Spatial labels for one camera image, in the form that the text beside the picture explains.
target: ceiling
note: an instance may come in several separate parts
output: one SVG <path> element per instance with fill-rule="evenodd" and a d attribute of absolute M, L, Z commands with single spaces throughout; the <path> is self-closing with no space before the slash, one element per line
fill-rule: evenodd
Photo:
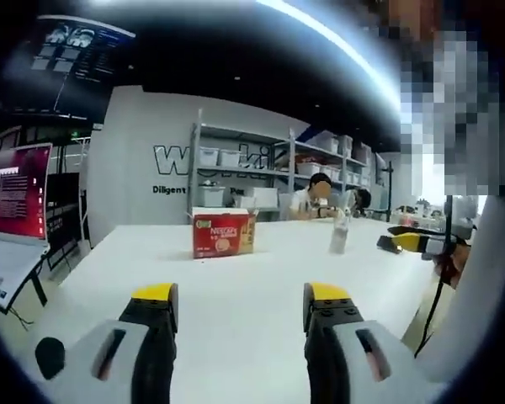
<path fill-rule="evenodd" d="M 366 69 L 316 30 L 266 5 L 233 2 L 229 6 L 230 2 L 225 2 L 226 6 L 216 7 L 211 2 L 206 7 L 195 2 L 194 7 L 175 8 L 148 6 L 142 0 L 84 0 L 74 2 L 76 6 L 67 1 L 45 2 L 38 8 L 26 2 L 24 10 L 16 2 L 12 11 L 8 9 L 10 0 L 2 3 L 0 18 L 10 24 L 0 36 L 0 66 L 38 13 L 77 15 L 137 35 L 130 54 L 123 55 L 133 68 L 118 77 L 118 85 L 140 84 L 150 92 L 186 93 L 254 105 L 351 135 L 376 152 L 400 148 L 397 115 Z M 362 45 L 359 52 L 369 52 L 375 62 L 370 63 L 372 68 L 383 68 L 383 61 L 389 60 L 392 69 L 388 72 L 391 79 L 396 77 L 398 50 L 385 51 L 384 59 L 377 57 L 377 50 L 390 46 L 389 41 L 375 48 L 380 41 L 375 37 L 377 26 L 374 31 L 377 19 L 362 3 L 330 0 L 322 10 L 312 7 L 311 2 L 291 3 L 341 37 L 344 32 L 350 37 L 358 33 L 354 43 Z M 378 6 L 375 0 L 370 3 Z M 355 27 L 349 29 L 348 21 Z"/>

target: black ceiling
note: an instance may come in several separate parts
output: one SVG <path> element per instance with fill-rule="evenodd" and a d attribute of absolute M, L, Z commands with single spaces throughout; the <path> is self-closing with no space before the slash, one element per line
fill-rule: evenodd
<path fill-rule="evenodd" d="M 120 0 L 97 8 L 90 8 L 88 0 L 74 3 L 25 4 L 19 10 L 16 2 L 17 8 L 4 10 L 0 18 L 8 24 L 0 36 L 0 61 L 38 13 L 77 15 L 136 33 L 135 48 L 124 55 L 134 69 L 120 77 L 120 84 L 254 105 L 351 135 L 378 152 L 400 147 L 399 123 L 381 93 L 366 95 L 369 90 L 359 81 L 365 75 L 359 69 L 355 73 L 355 63 L 288 15 L 259 4 L 148 9 Z M 330 24 L 339 24 L 339 16 L 348 13 L 359 18 L 355 7 L 344 3 L 325 2 L 330 8 L 323 15 Z M 303 9 L 310 6 L 303 3 Z"/>

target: red box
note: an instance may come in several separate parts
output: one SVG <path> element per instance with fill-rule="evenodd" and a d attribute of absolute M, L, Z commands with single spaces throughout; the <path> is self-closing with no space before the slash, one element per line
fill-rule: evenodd
<path fill-rule="evenodd" d="M 252 253 L 255 226 L 255 215 L 197 215 L 193 219 L 193 257 Z"/>

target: floor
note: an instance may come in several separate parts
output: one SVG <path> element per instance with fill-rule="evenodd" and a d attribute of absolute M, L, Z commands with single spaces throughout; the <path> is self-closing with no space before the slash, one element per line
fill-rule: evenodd
<path fill-rule="evenodd" d="M 49 300 L 52 298 L 52 294 L 56 291 L 56 288 L 80 261 L 81 254 L 76 249 L 67 256 L 67 261 L 65 259 L 62 260 L 53 269 L 52 274 L 47 280 L 41 280 L 43 290 Z M 31 282 L 28 282 L 20 291 L 13 304 L 13 308 L 25 321 L 37 321 L 43 311 L 43 307 Z M 13 356 L 22 352 L 27 341 L 27 330 L 29 330 L 29 327 L 30 324 L 24 324 L 23 326 L 21 321 L 12 312 L 9 312 L 7 315 L 0 312 L 0 335 Z"/>

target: white table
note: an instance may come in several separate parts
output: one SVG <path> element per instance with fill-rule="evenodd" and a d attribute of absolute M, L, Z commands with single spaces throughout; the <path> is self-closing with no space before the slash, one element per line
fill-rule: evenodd
<path fill-rule="evenodd" d="M 29 352 L 47 336 L 68 348 L 101 321 L 116 319 L 135 289 L 175 282 L 172 403 L 309 403 L 305 282 L 342 286 L 365 319 L 399 338 L 429 285 L 433 269 L 418 254 L 376 248 L 388 226 L 354 220 L 346 254 L 331 256 L 331 222 L 260 223 L 254 254 L 195 261 L 190 226 L 120 226 L 51 298 L 30 332 Z"/>

